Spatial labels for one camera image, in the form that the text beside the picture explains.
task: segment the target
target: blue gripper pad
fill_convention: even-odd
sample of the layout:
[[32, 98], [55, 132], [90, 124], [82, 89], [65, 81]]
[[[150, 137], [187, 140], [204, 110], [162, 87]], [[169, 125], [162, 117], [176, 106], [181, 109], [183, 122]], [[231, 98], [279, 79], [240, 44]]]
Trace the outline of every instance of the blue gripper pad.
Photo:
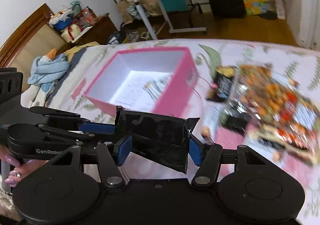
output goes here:
[[191, 135], [189, 139], [189, 155], [198, 167], [202, 164], [205, 156], [204, 144], [193, 135]]
[[132, 150], [132, 137], [127, 135], [125, 138], [119, 140], [114, 146], [114, 153], [116, 154], [116, 165], [122, 166]]
[[87, 122], [83, 125], [79, 126], [79, 131], [83, 133], [106, 133], [113, 134], [115, 132], [116, 125], [113, 124], [103, 124], [103, 123], [95, 123], [95, 122]]

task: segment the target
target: wooden headboard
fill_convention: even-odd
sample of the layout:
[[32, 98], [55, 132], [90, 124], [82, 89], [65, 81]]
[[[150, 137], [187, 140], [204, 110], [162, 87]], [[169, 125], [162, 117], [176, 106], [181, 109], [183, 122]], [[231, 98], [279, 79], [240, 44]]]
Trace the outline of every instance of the wooden headboard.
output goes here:
[[0, 48], [0, 67], [16, 67], [24, 74], [22, 89], [26, 90], [32, 62], [36, 56], [56, 48], [62, 53], [70, 46], [49, 25], [52, 11], [43, 4], [30, 15]]

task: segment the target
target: pink box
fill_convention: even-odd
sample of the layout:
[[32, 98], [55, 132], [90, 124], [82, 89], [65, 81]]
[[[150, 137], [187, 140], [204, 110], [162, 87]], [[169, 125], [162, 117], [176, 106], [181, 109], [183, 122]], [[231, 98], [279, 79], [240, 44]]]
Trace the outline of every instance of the pink box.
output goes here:
[[[152, 98], [144, 86], [155, 80], [162, 94]], [[103, 112], [115, 116], [126, 109], [180, 117], [198, 71], [187, 47], [158, 47], [118, 51], [95, 77], [84, 95]]]

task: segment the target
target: wooden nightstand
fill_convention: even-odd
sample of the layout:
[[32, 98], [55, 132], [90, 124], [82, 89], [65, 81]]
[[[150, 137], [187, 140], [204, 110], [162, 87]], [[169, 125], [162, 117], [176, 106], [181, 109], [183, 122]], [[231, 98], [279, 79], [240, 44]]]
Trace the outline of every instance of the wooden nightstand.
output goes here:
[[109, 13], [95, 18], [92, 28], [84, 33], [76, 42], [69, 42], [68, 44], [74, 47], [96, 41], [100, 45], [106, 45], [110, 34], [117, 31], [108, 15]]

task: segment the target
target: metal screw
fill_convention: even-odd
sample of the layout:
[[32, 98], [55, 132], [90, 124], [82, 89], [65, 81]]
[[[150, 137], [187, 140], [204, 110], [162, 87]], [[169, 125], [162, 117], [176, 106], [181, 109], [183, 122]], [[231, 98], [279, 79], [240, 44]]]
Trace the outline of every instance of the metal screw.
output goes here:
[[110, 185], [117, 185], [122, 183], [122, 178], [118, 176], [111, 176], [107, 179], [107, 183]]
[[198, 176], [196, 179], [195, 179], [195, 182], [197, 184], [208, 184], [210, 183], [210, 178], [209, 177], [206, 177], [206, 176]]

